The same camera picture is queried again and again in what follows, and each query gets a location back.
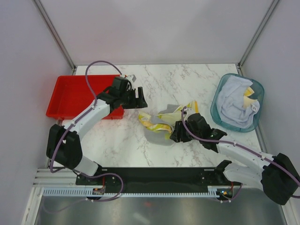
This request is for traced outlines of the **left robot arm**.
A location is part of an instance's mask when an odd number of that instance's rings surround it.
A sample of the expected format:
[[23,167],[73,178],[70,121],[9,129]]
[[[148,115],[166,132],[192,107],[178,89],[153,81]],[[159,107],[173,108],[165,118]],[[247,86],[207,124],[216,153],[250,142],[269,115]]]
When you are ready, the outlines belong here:
[[148,105],[143,88],[133,88],[132,81],[121,76],[115,77],[111,86],[94,97],[91,104],[69,123],[64,126],[55,124],[50,128],[46,156],[51,160],[52,173],[55,172],[53,164],[57,162],[85,174],[87,181],[97,185],[103,174],[98,170],[99,164],[84,156],[81,140],[97,122],[117,108],[141,109]]

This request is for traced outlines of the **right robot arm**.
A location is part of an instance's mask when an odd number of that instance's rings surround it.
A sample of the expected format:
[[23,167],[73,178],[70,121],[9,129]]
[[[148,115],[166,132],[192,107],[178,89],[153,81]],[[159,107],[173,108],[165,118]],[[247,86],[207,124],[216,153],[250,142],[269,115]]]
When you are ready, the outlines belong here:
[[197,140],[205,149],[230,157],[216,167],[216,183],[238,182],[257,188],[273,202],[286,205],[300,187],[300,176],[288,156],[253,150],[211,128],[205,118],[191,109],[175,113],[170,139],[176,143]]

